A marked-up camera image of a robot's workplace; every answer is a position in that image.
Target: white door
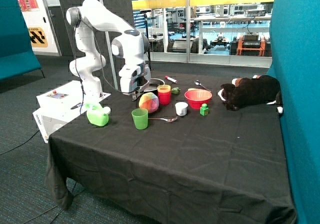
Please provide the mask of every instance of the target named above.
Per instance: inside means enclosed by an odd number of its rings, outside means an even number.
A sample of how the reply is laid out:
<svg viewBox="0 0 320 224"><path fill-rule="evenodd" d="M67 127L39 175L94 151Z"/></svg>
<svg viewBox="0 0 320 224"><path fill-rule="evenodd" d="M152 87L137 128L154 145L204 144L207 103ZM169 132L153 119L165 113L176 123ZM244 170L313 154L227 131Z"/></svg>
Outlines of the white door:
<svg viewBox="0 0 320 224"><path fill-rule="evenodd" d="M35 54L61 56L44 0L18 0Z"/></svg>

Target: white control box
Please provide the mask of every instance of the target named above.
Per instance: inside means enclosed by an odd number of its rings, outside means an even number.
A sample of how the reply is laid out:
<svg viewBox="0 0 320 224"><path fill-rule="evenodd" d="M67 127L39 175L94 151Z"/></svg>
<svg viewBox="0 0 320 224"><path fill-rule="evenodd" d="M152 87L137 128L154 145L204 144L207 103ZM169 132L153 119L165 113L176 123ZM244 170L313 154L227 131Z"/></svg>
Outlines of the white control box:
<svg viewBox="0 0 320 224"><path fill-rule="evenodd" d="M110 96L103 93L97 102ZM36 97L40 108L33 112L33 117L41 132L43 140L48 143L49 136L80 116L86 111L81 105L83 93L80 81L73 80Z"/></svg>

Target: blue sofa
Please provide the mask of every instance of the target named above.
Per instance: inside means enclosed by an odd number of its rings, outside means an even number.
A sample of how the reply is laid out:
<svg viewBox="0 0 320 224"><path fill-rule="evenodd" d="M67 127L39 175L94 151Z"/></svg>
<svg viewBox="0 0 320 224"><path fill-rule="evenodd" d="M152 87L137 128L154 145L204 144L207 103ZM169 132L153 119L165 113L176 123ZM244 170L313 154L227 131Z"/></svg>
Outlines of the blue sofa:
<svg viewBox="0 0 320 224"><path fill-rule="evenodd" d="M319 0L274 0L272 65L281 84L280 119L297 223L320 223Z"/></svg>
<svg viewBox="0 0 320 224"><path fill-rule="evenodd" d="M0 80L41 69L18 0L0 0Z"/></svg>

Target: red bowl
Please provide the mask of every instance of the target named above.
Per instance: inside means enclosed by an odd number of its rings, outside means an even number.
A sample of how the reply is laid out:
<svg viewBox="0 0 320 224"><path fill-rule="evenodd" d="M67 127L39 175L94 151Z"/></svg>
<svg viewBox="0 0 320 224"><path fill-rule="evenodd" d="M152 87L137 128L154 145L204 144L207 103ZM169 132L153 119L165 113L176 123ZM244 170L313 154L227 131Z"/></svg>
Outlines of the red bowl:
<svg viewBox="0 0 320 224"><path fill-rule="evenodd" d="M202 104L208 104L209 100L212 98L212 93L207 90L195 89L188 90L184 96L188 100L191 108L200 109Z"/></svg>

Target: glass window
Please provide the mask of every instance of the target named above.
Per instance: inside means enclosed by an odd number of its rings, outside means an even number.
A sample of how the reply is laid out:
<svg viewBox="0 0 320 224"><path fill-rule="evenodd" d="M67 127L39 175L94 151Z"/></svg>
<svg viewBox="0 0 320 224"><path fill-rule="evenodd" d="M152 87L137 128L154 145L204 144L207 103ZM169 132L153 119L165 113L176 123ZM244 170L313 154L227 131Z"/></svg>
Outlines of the glass window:
<svg viewBox="0 0 320 224"><path fill-rule="evenodd" d="M132 2L137 7L135 27L148 34L153 60L271 65L273 0L143 1ZM148 31L145 16L140 14L145 8L151 9L146 18Z"/></svg>

